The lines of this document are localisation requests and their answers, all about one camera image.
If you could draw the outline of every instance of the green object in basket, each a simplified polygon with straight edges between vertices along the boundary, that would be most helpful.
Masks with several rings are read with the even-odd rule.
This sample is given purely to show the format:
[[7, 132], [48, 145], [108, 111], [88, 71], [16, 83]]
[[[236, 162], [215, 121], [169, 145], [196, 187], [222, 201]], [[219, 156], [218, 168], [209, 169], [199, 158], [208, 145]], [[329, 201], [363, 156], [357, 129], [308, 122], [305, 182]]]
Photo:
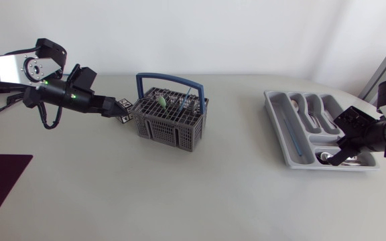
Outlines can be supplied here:
[[163, 98], [162, 96], [159, 96], [157, 101], [159, 102], [160, 106], [165, 110], [166, 116], [168, 116], [169, 114], [168, 114], [168, 112], [166, 110], [166, 100], [165, 100], [165, 98]]

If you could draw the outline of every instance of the blue basket handle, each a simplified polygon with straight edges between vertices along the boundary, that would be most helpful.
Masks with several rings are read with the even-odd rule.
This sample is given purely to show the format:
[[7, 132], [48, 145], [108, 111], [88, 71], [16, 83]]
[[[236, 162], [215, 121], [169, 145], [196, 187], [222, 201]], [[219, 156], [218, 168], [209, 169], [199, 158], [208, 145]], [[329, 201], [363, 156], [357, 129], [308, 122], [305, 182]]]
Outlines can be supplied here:
[[172, 82], [176, 82], [178, 84], [184, 84], [189, 87], [195, 88], [198, 90], [199, 93], [199, 111], [200, 114], [204, 114], [206, 112], [206, 106], [205, 106], [205, 97], [204, 97], [204, 86], [193, 82], [191, 80], [187, 80], [185, 78], [180, 78], [177, 76], [170, 76], [168, 74], [157, 74], [157, 73], [139, 73], [137, 74], [137, 88], [138, 88], [138, 98], [142, 99], [144, 98], [144, 88], [142, 84], [142, 78], [157, 78], [161, 80], [169, 80]]

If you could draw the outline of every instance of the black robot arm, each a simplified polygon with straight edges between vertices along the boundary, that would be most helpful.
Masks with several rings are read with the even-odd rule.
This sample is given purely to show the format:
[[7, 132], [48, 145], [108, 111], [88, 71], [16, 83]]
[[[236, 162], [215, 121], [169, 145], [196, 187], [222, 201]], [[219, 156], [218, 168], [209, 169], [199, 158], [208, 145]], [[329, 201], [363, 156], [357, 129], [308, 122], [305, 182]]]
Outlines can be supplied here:
[[345, 136], [338, 141], [340, 151], [327, 159], [329, 164], [340, 165], [363, 151], [384, 151], [386, 157], [386, 82], [379, 85], [377, 111], [383, 114], [379, 120], [351, 106], [334, 120]]

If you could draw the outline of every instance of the gray plastic basket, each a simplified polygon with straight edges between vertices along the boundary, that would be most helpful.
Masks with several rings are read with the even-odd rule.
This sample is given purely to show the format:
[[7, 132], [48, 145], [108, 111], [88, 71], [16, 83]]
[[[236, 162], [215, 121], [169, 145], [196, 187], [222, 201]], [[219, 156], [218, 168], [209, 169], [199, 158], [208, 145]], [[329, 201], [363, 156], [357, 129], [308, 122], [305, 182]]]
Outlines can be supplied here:
[[[199, 96], [186, 94], [168, 89], [151, 88], [143, 93], [142, 78], [157, 78], [169, 80], [198, 90]], [[131, 109], [138, 135], [146, 139], [153, 139], [163, 144], [179, 147], [186, 151], [193, 151], [206, 122], [208, 99], [204, 97], [203, 85], [166, 74], [139, 73], [137, 74], [138, 100]], [[166, 110], [157, 101], [162, 96], [166, 101]]]

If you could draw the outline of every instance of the fork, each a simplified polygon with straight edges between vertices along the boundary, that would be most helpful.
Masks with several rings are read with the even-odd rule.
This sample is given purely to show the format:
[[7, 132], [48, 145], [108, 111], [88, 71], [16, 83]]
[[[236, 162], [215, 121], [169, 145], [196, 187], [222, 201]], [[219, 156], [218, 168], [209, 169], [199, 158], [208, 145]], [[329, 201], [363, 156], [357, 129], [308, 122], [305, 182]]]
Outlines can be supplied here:
[[320, 122], [318, 121], [318, 118], [314, 115], [314, 113], [312, 112], [312, 103], [310, 101], [306, 101], [306, 103], [308, 105], [308, 115], [311, 117], [315, 126], [320, 128], [321, 127]]

